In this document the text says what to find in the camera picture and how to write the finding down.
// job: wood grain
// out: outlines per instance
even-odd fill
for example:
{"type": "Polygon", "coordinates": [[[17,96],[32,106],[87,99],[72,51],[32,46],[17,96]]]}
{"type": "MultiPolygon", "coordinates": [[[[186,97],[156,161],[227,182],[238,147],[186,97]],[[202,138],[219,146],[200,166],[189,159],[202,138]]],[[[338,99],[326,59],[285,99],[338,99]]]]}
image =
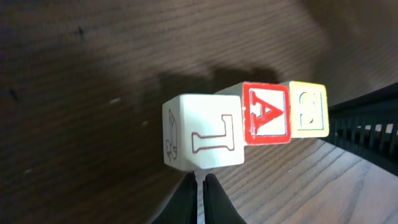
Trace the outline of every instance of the wood grain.
{"type": "MultiPolygon", "coordinates": [[[[326,85],[334,105],[397,82],[395,8],[1,1],[1,221],[149,222],[184,175],[159,153],[163,102],[300,80],[326,85]]],[[[197,179],[214,172],[248,223],[397,223],[397,178],[342,149],[296,139],[245,155],[197,179]]]]}

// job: wooden block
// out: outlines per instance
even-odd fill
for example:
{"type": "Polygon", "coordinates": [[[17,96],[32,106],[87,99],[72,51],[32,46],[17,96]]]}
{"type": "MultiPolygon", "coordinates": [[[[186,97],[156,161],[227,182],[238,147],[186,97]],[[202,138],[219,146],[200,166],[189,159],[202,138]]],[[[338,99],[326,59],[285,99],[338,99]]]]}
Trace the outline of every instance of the wooden block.
{"type": "Polygon", "coordinates": [[[281,83],[289,88],[292,138],[329,135],[328,102],[324,85],[306,82],[281,83]]]}
{"type": "Polygon", "coordinates": [[[242,82],[215,94],[237,95],[242,101],[247,145],[290,142],[289,89],[268,83],[242,82]]]}
{"type": "Polygon", "coordinates": [[[183,94],[162,113],[165,164],[189,171],[244,162],[239,97],[183,94]]]}

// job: red border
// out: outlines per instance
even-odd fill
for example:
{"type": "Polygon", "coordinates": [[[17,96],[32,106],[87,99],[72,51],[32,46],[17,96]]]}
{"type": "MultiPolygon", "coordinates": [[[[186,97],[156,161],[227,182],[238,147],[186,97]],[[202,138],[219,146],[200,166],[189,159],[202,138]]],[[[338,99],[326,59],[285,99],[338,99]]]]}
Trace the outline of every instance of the red border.
{"type": "Polygon", "coordinates": [[[257,146],[265,144],[285,144],[292,139],[290,128],[290,101],[289,89],[282,85],[273,85],[265,83],[243,83],[243,106],[244,110],[244,140],[246,144],[257,146]],[[259,88],[263,90],[279,90],[285,93],[285,119],[286,119],[286,135],[284,136],[256,136],[255,138],[250,133],[250,97],[249,90],[251,88],[259,88]]]}

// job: white block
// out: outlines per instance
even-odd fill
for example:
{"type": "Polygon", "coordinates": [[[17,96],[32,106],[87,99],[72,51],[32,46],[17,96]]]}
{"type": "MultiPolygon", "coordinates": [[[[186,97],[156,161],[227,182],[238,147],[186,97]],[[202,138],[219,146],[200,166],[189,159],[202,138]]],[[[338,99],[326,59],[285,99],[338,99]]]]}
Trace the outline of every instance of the white block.
{"type": "Polygon", "coordinates": [[[163,104],[164,163],[188,171],[244,162],[238,96],[183,94],[163,104]]]}

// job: red letter a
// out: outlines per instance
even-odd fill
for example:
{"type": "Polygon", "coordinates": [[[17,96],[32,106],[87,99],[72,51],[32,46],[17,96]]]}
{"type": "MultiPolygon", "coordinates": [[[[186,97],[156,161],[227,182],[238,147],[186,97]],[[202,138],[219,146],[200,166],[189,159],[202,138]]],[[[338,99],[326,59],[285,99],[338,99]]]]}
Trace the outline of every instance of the red letter a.
{"type": "Polygon", "coordinates": [[[256,93],[251,91],[251,103],[252,105],[256,105],[259,103],[261,105],[261,115],[260,117],[256,116],[256,114],[251,113],[251,118],[253,121],[254,127],[251,127],[252,134],[254,128],[254,134],[257,134],[258,129],[265,125],[266,123],[272,121],[273,119],[279,117],[284,112],[280,109],[276,108],[275,106],[270,105],[269,103],[265,102],[264,100],[258,98],[256,93]]]}

